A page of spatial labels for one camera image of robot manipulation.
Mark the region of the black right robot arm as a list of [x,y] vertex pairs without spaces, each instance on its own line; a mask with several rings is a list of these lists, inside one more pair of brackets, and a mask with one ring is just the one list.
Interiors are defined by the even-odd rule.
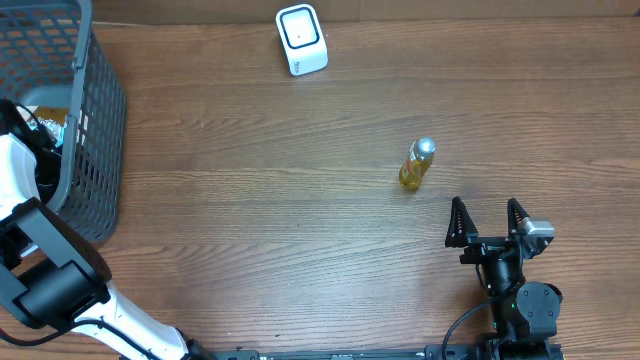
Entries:
[[[546,219],[530,216],[519,202],[507,202],[508,228],[504,236],[483,237],[461,198],[452,199],[445,245],[461,248],[459,261],[475,267],[487,300],[460,316],[447,330],[440,357],[458,359],[562,359],[561,347],[549,339],[557,334],[562,292],[550,283],[529,282],[524,262],[540,255],[555,237]],[[493,331],[474,345],[455,350],[449,343],[455,329],[488,308]]]

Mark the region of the teal snack packet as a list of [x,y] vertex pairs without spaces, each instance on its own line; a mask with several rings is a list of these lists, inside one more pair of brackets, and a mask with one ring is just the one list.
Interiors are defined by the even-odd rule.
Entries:
[[52,119],[30,119],[28,126],[36,131],[41,138],[52,143],[54,148],[60,147],[64,142],[64,126]]

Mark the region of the brown cookie pouch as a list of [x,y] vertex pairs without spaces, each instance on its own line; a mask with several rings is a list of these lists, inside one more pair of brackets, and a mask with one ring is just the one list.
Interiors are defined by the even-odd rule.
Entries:
[[64,127],[66,123],[66,115],[68,114],[67,108],[47,107],[47,106],[28,106],[27,109],[19,108],[20,114],[27,121],[32,119],[30,112],[32,112],[40,122],[45,125],[57,124],[60,127]]

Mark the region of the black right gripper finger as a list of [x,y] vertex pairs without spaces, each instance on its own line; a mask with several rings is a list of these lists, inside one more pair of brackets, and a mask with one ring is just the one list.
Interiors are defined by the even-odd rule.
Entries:
[[515,198],[507,202],[508,233],[510,235],[524,235],[529,215]]
[[445,239],[446,247],[464,248],[478,238],[478,231],[466,205],[459,196],[452,199],[451,216]]

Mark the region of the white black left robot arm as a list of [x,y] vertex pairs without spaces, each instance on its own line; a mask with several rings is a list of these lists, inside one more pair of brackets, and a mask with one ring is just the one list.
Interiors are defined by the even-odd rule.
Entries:
[[47,207],[60,168],[49,129],[26,106],[2,100],[1,305],[27,327],[54,330],[36,340],[7,332],[2,339],[32,347],[75,332],[124,359],[208,358],[194,339],[122,295],[96,248]]

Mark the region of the yellow bottle silver cap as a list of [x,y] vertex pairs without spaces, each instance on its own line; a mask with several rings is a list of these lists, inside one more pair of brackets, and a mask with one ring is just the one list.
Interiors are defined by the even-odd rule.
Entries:
[[413,142],[408,157],[399,170],[399,183],[408,191],[416,191],[427,170],[431,167],[436,153],[436,143],[430,137]]

